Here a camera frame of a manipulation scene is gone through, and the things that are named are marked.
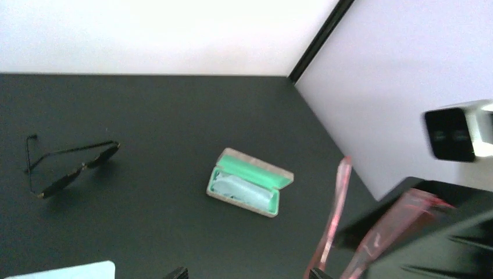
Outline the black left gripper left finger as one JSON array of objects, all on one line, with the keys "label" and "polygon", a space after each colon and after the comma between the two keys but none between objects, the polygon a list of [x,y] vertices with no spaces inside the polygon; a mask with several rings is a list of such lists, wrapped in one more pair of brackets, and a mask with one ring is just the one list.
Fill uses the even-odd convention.
[{"label": "black left gripper left finger", "polygon": [[189,279],[188,269],[186,267],[178,267],[164,276],[163,279]]}]

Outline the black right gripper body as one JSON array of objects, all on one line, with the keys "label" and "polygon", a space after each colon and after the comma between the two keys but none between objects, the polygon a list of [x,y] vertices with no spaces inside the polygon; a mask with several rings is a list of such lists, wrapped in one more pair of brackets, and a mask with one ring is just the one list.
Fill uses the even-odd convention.
[{"label": "black right gripper body", "polygon": [[394,201],[410,188],[435,194],[454,210],[397,242],[371,263],[362,278],[492,278],[492,192],[407,177],[349,224]]}]

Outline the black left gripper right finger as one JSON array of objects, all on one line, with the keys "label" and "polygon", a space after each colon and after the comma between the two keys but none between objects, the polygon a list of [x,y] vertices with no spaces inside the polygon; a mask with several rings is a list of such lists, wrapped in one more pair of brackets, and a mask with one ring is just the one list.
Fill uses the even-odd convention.
[{"label": "black left gripper right finger", "polygon": [[309,271],[309,279],[333,279],[333,278],[330,277],[323,270],[320,270],[318,268],[312,268]]}]

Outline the grey felt glasses case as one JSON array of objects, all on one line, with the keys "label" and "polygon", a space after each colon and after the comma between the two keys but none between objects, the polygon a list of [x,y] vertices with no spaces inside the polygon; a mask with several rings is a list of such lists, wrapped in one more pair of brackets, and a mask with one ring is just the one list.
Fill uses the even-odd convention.
[{"label": "grey felt glasses case", "polygon": [[[212,182],[219,173],[232,174],[254,183],[274,193],[267,209],[256,208],[233,198],[212,191]],[[243,208],[266,217],[276,217],[280,207],[280,190],[294,182],[294,174],[288,170],[272,165],[258,158],[225,148],[212,170],[206,194],[225,203]]]}]

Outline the pink transparent sunglasses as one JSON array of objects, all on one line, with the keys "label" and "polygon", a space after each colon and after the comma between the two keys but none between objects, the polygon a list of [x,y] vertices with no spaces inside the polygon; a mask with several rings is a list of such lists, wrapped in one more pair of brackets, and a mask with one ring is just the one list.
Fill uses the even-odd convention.
[{"label": "pink transparent sunglasses", "polygon": [[403,241],[432,225],[454,210],[454,206],[435,194],[410,188],[394,201],[370,212],[347,228],[337,231],[344,209],[352,171],[351,157],[344,157],[338,166],[333,205],[325,231],[310,260],[304,278],[312,268],[327,266],[331,248],[354,251],[353,258],[341,278],[360,278],[368,266],[397,242]]}]

